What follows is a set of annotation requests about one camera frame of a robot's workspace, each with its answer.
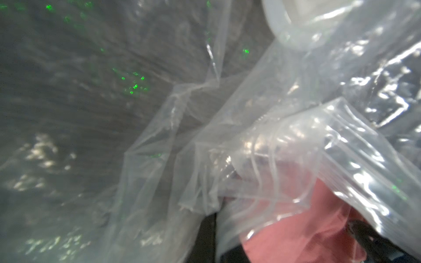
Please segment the red garment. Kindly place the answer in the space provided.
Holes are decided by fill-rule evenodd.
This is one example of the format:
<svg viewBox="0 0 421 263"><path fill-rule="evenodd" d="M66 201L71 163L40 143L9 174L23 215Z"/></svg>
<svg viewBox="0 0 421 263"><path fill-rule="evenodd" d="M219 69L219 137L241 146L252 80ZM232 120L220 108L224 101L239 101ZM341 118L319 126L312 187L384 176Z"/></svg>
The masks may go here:
<svg viewBox="0 0 421 263"><path fill-rule="evenodd" d="M265 227L241 247L251 263L361 263L367 254L346 225L362 218L317 180L309 209Z"/></svg>

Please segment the clear plastic vacuum bag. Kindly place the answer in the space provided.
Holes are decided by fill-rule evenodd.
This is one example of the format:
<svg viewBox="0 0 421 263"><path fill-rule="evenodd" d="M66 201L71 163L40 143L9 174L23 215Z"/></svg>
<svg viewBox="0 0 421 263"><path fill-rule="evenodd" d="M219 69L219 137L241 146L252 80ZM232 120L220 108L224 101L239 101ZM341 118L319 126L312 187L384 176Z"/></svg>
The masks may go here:
<svg viewBox="0 0 421 263"><path fill-rule="evenodd" d="M262 1L1 2L1 262L186 263L310 208L317 180L421 260L421 3L327 42Z"/></svg>

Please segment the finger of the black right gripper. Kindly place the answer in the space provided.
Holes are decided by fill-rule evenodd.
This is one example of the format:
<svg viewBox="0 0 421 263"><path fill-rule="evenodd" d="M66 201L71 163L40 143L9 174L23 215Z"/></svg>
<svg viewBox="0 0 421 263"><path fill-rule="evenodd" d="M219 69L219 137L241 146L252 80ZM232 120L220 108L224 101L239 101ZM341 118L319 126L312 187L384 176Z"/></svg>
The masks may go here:
<svg viewBox="0 0 421 263"><path fill-rule="evenodd" d="M346 230L366 252L364 263L418 263L418 259L382 237L364 221L349 220Z"/></svg>

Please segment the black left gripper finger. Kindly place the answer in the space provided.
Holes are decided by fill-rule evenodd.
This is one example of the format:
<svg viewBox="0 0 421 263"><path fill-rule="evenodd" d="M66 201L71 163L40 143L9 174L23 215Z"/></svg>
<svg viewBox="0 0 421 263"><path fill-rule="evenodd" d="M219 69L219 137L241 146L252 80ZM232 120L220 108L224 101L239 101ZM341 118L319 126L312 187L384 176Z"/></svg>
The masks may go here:
<svg viewBox="0 0 421 263"><path fill-rule="evenodd" d="M186 263L250 263L241 245L216 256L217 215L206 217L200 226L195 244Z"/></svg>

